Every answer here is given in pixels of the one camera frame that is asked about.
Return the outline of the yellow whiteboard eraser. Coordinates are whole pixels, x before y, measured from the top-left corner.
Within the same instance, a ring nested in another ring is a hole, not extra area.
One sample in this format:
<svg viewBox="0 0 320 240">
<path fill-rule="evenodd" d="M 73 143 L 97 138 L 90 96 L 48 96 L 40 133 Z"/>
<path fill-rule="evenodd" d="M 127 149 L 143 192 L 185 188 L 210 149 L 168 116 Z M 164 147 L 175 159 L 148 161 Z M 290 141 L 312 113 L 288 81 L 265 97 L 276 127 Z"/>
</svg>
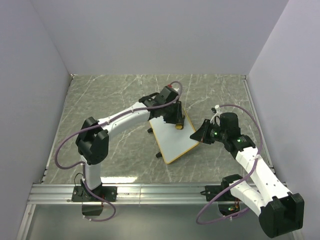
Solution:
<svg viewBox="0 0 320 240">
<path fill-rule="evenodd" d="M 176 124 L 176 125 L 175 125 L 175 128 L 176 128 L 177 130 L 182 130 L 182 129 L 184 128 L 184 126 L 183 126 L 182 124 Z"/>
</svg>

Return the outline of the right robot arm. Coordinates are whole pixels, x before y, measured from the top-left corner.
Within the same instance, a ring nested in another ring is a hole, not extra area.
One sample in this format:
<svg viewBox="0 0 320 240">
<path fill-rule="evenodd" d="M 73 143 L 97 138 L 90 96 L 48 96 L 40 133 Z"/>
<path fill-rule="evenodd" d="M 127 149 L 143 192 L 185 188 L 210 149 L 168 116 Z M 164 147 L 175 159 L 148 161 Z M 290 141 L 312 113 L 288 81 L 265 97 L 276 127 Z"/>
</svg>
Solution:
<svg viewBox="0 0 320 240">
<path fill-rule="evenodd" d="M 209 203 L 223 199 L 243 202 L 258 217 L 263 232 L 275 238 L 303 227 L 305 201 L 292 193 L 272 172 L 251 138 L 241 133 L 238 116 L 233 112 L 205 119 L 190 139 L 204 144 L 220 142 L 245 169 L 247 175 L 222 179 L 221 190 Z"/>
</svg>

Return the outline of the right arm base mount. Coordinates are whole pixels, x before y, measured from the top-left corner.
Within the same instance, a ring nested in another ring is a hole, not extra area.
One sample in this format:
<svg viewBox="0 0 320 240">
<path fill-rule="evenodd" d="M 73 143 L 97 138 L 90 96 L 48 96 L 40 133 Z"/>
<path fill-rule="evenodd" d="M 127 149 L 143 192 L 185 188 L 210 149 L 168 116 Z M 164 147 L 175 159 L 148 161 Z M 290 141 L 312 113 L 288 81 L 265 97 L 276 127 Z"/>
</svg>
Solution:
<svg viewBox="0 0 320 240">
<path fill-rule="evenodd" d="M 200 192 L 202 196 L 205 196 L 207 204 L 200 210 L 197 214 L 196 222 L 199 225 L 211 224 L 218 222 L 227 218 L 239 218 L 240 216 L 246 214 L 249 211 L 249 208 L 240 209 L 240 200 L 237 197 L 234 197 L 231 194 L 231 191 L 226 189 L 232 185 L 234 182 L 241 180 L 243 177 L 239 174 L 233 174 L 226 176 L 222 179 L 220 185 L 206 185 L 204 190 Z M 218 210 L 222 214 L 221 218 L 216 218 L 208 222 L 199 222 L 200 216 L 204 211 L 211 205 L 211 202 L 233 202 L 230 206 L 224 206 L 223 204 L 218 204 Z"/>
</svg>

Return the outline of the yellow framed whiteboard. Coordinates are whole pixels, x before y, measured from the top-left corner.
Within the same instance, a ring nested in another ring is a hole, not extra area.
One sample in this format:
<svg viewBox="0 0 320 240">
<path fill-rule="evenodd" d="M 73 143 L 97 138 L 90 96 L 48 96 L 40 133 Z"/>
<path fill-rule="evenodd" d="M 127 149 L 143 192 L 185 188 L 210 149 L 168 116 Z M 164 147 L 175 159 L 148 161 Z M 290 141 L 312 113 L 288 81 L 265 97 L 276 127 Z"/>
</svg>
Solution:
<svg viewBox="0 0 320 240">
<path fill-rule="evenodd" d="M 185 116 L 182 129 L 177 129 L 174 124 L 165 123 L 162 116 L 149 121 L 161 158 L 167 165 L 199 145 L 198 141 L 190 138 L 196 130 L 187 112 L 183 110 L 182 113 Z"/>
</svg>

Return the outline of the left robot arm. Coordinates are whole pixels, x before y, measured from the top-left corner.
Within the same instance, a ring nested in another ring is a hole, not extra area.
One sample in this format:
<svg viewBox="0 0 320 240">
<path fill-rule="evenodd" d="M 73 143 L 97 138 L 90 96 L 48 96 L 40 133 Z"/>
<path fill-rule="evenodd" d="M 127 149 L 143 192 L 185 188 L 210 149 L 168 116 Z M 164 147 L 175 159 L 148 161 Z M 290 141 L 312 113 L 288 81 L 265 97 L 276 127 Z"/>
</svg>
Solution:
<svg viewBox="0 0 320 240">
<path fill-rule="evenodd" d="M 99 120 L 89 117 L 84 121 L 75 143 L 84 161 L 83 195 L 89 201 L 96 201 L 101 196 L 101 162 L 108 156 L 109 142 L 115 136 L 159 117 L 179 130 L 184 127 L 185 116 L 179 100 L 181 94 L 181 86 L 174 88 L 169 84 L 160 92 L 141 97 L 119 113 Z"/>
</svg>

